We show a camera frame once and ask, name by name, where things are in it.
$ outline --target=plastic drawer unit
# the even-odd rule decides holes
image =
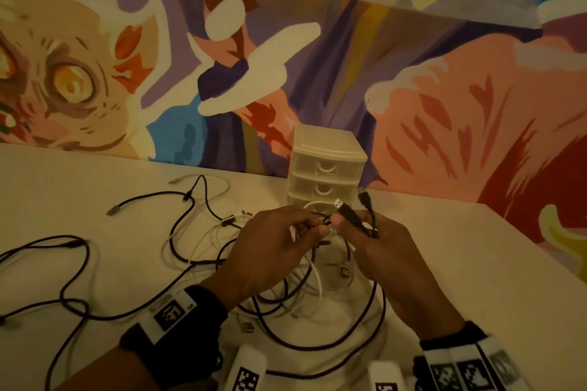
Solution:
[[[287,204],[323,202],[310,208],[328,214],[336,199],[352,204],[367,161],[353,133],[300,124],[293,138]]]

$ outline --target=table surface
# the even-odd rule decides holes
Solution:
[[[94,313],[108,315],[150,299],[179,274],[181,264],[171,266],[161,248],[173,222],[186,208],[179,196],[170,195],[142,200],[114,217],[106,216],[105,211],[114,204],[168,190],[168,181],[191,173],[230,181],[230,191],[212,204],[220,216],[272,209],[282,206],[285,199],[284,179],[11,144],[0,144],[0,165],[0,252],[53,234],[90,239],[89,268],[71,287],[69,296],[88,299]],[[175,187],[187,190],[193,180]],[[209,178],[210,195],[224,186],[224,181]],[[535,390],[585,389],[585,284],[484,205],[377,191],[371,195],[376,210],[410,229],[447,296],[466,318],[498,335]],[[202,198],[202,189],[197,188],[194,196]],[[207,211],[198,214],[178,242],[180,253],[190,254],[214,223]],[[0,312],[56,298],[79,268],[83,252],[28,251],[2,265]],[[205,239],[197,256],[211,258],[216,252]],[[344,333],[361,312],[368,289],[364,279],[357,277],[347,292],[324,299],[310,319],[288,316],[269,324],[290,342],[327,343]],[[312,299],[308,298],[310,307]],[[420,352],[417,339],[389,306],[388,310],[376,341],[340,371],[310,382],[268,377],[263,388],[365,389],[364,365],[374,358],[395,360],[409,370],[413,356]],[[242,334],[231,316],[221,334],[226,361],[219,377],[242,343],[265,352],[273,369],[324,369],[370,334],[379,311],[378,303],[367,322],[339,349],[316,353],[277,346],[258,329]],[[2,389],[40,389],[51,359],[77,320],[54,305],[7,321],[0,328]],[[60,360],[54,386],[112,348],[134,321],[89,322]]]

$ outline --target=person's left hand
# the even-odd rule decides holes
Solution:
[[[320,223],[317,215],[296,206],[259,212],[241,230],[218,272],[201,285],[230,311],[283,280],[329,234]],[[295,242],[291,226],[301,234]]]

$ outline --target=painted ear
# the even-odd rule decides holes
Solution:
[[[127,25],[114,44],[112,78],[135,94],[155,68],[158,59],[157,19],[149,17],[140,25]]]

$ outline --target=yellow eye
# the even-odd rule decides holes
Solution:
[[[77,65],[61,65],[53,72],[53,87],[66,101],[79,104],[92,97],[92,77]]]
[[[17,73],[17,63],[12,54],[0,43],[0,79],[10,79]]]

